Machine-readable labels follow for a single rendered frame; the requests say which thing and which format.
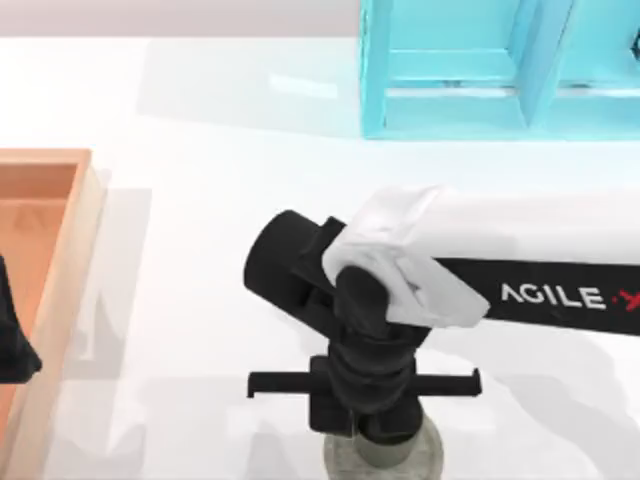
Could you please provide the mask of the shallow salmon-coloured box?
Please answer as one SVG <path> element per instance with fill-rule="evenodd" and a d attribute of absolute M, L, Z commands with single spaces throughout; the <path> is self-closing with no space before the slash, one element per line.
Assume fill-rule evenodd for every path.
<path fill-rule="evenodd" d="M 0 148 L 0 256 L 42 360 L 28 383 L 0 384 L 0 480 L 42 479 L 104 198 L 87 149 Z"/>

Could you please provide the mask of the light blue rack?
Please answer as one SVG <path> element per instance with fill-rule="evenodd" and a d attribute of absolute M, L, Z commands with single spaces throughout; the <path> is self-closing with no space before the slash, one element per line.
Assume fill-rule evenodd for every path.
<path fill-rule="evenodd" d="M 360 128 L 640 140 L 640 0 L 360 0 Z"/>

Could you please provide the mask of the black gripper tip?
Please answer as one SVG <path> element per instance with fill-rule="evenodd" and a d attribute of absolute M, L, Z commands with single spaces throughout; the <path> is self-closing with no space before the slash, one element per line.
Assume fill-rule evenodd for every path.
<path fill-rule="evenodd" d="M 0 255 L 0 385 L 26 384 L 42 366 L 20 325 L 6 262 Z"/>

